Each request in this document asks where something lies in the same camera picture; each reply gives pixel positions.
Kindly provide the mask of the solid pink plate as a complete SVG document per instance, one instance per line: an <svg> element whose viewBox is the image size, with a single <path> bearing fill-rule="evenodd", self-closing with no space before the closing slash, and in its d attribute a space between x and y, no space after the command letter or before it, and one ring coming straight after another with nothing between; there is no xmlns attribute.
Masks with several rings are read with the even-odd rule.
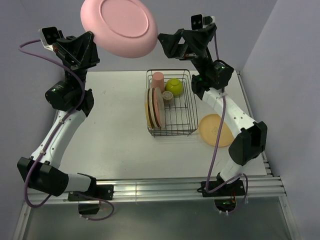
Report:
<svg viewBox="0 0 320 240"><path fill-rule="evenodd" d="M139 0L86 0L80 19L94 42L113 55L141 58L157 45L156 20Z"/></svg>

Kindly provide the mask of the lime green bowl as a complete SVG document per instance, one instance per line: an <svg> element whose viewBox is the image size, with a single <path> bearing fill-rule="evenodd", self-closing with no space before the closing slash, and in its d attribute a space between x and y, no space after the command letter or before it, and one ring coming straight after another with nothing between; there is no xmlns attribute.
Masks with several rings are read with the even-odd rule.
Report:
<svg viewBox="0 0 320 240"><path fill-rule="evenodd" d="M165 85L165 90L171 92L174 96L179 96L183 93L183 83L177 78L171 78Z"/></svg>

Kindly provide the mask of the salmon pink cup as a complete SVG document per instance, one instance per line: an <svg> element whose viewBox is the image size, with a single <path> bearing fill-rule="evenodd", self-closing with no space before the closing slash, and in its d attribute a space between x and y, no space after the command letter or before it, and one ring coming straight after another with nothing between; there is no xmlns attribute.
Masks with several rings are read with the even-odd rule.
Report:
<svg viewBox="0 0 320 240"><path fill-rule="evenodd" d="M159 88L160 91L163 93L165 91L165 80L164 74L161 72L155 72L152 74L152 80L150 83L151 88Z"/></svg>

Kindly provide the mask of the small speckled ceramic cup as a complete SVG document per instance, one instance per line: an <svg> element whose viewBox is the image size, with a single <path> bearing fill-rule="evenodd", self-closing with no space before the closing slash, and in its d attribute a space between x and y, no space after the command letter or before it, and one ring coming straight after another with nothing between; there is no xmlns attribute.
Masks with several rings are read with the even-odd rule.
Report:
<svg viewBox="0 0 320 240"><path fill-rule="evenodd" d="M162 93L162 99L165 105L170 105L174 100L174 95L170 91L164 91Z"/></svg>

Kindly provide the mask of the cream and yellow plate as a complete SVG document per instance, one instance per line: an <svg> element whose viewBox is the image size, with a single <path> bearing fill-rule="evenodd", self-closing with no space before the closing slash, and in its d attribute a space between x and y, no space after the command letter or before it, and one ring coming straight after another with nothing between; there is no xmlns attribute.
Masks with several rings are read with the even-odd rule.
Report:
<svg viewBox="0 0 320 240"><path fill-rule="evenodd" d="M146 122L147 122L147 126L149 129L153 129L154 128L154 125L153 125L153 122L151 120L151 117L150 117L150 110L149 110L149 89L147 88L145 90L145 93L144 93L144 109L145 109L145 117L146 117Z"/></svg>

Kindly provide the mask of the orange round plate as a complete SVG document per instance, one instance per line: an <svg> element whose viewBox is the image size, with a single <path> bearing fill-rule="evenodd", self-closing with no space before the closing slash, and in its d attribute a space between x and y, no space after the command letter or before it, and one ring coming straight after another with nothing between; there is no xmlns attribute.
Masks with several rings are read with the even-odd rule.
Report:
<svg viewBox="0 0 320 240"><path fill-rule="evenodd" d="M221 123L221 117L218 114L209 114L202 118L199 123L198 131L201 138L209 145L216 146L218 130ZM227 147L234 140L231 130L224 122L220 133L218 147Z"/></svg>

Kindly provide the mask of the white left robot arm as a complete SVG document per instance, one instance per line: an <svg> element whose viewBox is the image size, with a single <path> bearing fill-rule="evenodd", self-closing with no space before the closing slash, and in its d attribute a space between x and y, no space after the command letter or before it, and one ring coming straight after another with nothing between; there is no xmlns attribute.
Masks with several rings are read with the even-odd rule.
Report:
<svg viewBox="0 0 320 240"><path fill-rule="evenodd" d="M41 33L39 42L60 61L25 50L33 41L21 44L18 50L63 68L64 79L45 93L47 102L58 111L57 119L40 146L30 157L21 157L17 163L24 180L24 194L27 196L29 189L55 197L72 192L91 200L98 193L96 178L83 173L65 173L59 168L71 139L94 106L92 90L85 89L88 69L100 62L94 34L87 31L78 37L64 37L56 27L43 28Z"/></svg>

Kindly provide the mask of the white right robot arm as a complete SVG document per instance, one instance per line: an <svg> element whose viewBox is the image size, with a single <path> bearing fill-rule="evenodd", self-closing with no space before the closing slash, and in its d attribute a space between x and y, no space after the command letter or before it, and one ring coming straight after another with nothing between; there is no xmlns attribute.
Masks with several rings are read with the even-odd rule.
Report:
<svg viewBox="0 0 320 240"><path fill-rule="evenodd" d="M217 40L216 31L215 24L198 30L182 29L179 34L185 47L179 56L191 61L198 71L192 77L193 92L220 115L216 142L220 142L223 125L227 125L234 138L228 148L228 162L218 173L216 183L217 191L227 195L234 188L233 182L244 174L244 167L265 150L268 127L246 114L227 95L225 88L234 68L220 58L211 57L208 43Z"/></svg>

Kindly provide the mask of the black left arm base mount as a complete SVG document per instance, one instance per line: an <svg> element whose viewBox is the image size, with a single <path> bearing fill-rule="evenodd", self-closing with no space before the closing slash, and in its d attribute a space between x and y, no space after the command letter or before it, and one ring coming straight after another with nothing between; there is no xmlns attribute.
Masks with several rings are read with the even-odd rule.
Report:
<svg viewBox="0 0 320 240"><path fill-rule="evenodd" d="M79 173L79 175L90 178L88 190L85 192L69 192L67 200L69 202L98 201L99 203L95 204L93 207L90 207L89 204L78 204L78 213L80 214L80 217L88 221L102 221L110 218L115 211L114 205L110 202L114 195L114 185L97 184L97 179L95 177L82 173ZM102 218L90 217L89 215L96 215L98 213L101 203L108 204L111 207L110 213Z"/></svg>

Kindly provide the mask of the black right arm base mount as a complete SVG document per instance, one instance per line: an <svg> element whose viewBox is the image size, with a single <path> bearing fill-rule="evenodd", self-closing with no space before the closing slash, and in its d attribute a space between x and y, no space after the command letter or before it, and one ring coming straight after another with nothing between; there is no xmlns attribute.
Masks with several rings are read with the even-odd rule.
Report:
<svg viewBox="0 0 320 240"><path fill-rule="evenodd" d="M230 215L248 202L249 179L245 173L223 181L220 174L216 180L202 181L196 190L203 198L214 198L214 207L220 215Z"/></svg>

